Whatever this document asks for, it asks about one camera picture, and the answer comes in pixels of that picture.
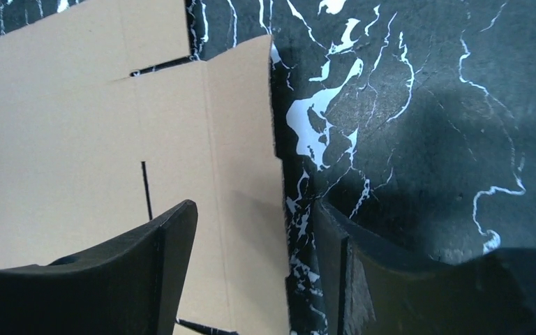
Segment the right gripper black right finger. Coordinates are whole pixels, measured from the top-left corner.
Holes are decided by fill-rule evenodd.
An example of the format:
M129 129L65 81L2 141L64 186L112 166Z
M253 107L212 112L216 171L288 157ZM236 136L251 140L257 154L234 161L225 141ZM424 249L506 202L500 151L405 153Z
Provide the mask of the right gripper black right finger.
M536 248L459 265L407 251L313 203L330 334L536 334Z

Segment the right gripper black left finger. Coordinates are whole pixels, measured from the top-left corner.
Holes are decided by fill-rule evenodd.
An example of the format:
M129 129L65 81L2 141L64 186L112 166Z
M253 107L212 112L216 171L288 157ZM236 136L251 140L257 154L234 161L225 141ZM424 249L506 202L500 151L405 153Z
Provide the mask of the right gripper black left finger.
M197 221L184 200L49 265L0 269L0 334L171 334Z

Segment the brown cardboard box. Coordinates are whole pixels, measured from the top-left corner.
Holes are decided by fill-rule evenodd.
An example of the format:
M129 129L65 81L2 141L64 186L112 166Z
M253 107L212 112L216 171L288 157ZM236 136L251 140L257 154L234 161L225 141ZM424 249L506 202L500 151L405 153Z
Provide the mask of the brown cardboard box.
M85 1L0 37L0 268L46 264L182 200L198 228L177 315L288 334L269 34L187 57L183 1Z

